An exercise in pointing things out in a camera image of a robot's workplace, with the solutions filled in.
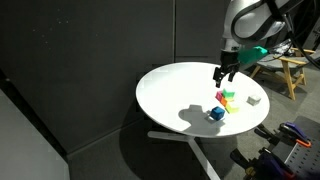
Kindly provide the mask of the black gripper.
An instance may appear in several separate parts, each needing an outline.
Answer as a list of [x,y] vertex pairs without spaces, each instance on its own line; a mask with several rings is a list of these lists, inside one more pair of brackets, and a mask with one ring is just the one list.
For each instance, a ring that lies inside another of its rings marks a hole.
[[220,61],[220,69],[216,67],[213,75],[213,80],[215,81],[217,88],[221,86],[222,74],[229,73],[228,81],[232,82],[240,67],[237,52],[222,51],[220,55]]

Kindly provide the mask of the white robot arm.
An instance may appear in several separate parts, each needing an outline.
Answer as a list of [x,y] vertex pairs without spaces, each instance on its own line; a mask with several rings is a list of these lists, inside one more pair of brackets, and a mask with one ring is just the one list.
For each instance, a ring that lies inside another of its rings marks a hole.
[[230,0],[221,39],[222,48],[221,66],[214,70],[213,80],[216,87],[226,75],[232,82],[234,75],[239,71],[239,51],[243,45],[254,43],[278,33],[284,26],[287,27],[291,42],[315,67],[319,63],[311,58],[295,40],[293,27],[287,13],[301,4],[304,0]]

